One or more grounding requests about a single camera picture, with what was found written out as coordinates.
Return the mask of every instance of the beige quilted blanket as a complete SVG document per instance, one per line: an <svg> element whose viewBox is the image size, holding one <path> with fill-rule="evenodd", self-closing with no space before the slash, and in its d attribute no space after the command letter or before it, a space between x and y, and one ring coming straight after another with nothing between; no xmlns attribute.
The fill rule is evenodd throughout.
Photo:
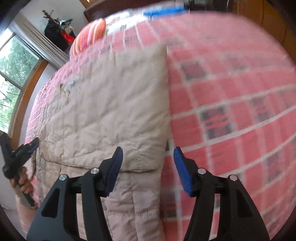
<svg viewBox="0 0 296 241"><path fill-rule="evenodd" d="M169 138L166 46L112 53L87 63L56 90L35 129L39 198L60 174L83 175L110 158L124 161L114 191L102 199L111 236L163 240L160 176ZM78 225L85 237L81 197Z"/></svg>

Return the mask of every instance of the striped pillow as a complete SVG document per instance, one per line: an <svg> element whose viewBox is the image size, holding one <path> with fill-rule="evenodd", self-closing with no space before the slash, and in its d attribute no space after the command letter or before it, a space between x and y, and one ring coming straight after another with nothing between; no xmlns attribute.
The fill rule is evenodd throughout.
<svg viewBox="0 0 296 241"><path fill-rule="evenodd" d="M75 38L71 50L70 59L77 56L84 49L93 45L97 39L104 36L106 30L106 21L103 18L96 19L95 21L86 25L78 36Z"/></svg>

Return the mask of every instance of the blue gripper pad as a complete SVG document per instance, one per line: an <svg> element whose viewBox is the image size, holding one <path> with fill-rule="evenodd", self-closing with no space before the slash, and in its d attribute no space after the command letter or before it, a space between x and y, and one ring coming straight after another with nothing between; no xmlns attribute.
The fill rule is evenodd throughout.
<svg viewBox="0 0 296 241"><path fill-rule="evenodd" d="M184 157L180 147L174 149L174 162L183 186L189 196L193 193L192 176L197 172L195 161Z"/></svg>
<svg viewBox="0 0 296 241"><path fill-rule="evenodd" d="M28 153L33 153L39 147L39 139L36 137L32 142L29 143L29 145L30 150L28 151Z"/></svg>
<svg viewBox="0 0 296 241"><path fill-rule="evenodd" d="M113 157L111 158L112 166L109 169L109 172L105 179L105 192L107 195L109 195L110 192L113 191L115 182L121 167L121 164L123 162L123 150L121 147L117 147L116 151L113 154Z"/></svg>
<svg viewBox="0 0 296 241"><path fill-rule="evenodd" d="M179 12L185 11L184 7L166 7L162 9L155 9L151 11L145 11L144 16L153 17L153 16L162 16L162 15L173 15Z"/></svg>

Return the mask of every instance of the wooden headboard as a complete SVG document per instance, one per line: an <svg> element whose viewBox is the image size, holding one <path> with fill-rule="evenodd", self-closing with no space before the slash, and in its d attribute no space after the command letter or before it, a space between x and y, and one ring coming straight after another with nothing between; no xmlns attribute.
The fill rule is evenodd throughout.
<svg viewBox="0 0 296 241"><path fill-rule="evenodd" d="M149 4L161 2L163 0L105 0L97 1L84 11L84 15L88 22L98 18L105 18L113 13L128 9L139 8Z"/></svg>

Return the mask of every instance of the bed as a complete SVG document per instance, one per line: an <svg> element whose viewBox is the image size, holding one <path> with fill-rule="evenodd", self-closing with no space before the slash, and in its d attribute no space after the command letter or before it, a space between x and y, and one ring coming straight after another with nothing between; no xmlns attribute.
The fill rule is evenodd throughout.
<svg viewBox="0 0 296 241"><path fill-rule="evenodd" d="M168 48L172 133L160 195L166 240L183 240L195 201L180 184L172 160L175 146L214 175L236 174L273 238L296 205L296 72L281 46L245 18L185 13L140 22L98 40L39 91L26 143L42 106L92 56L157 42ZM215 203L210 238L217 234L219 197Z"/></svg>

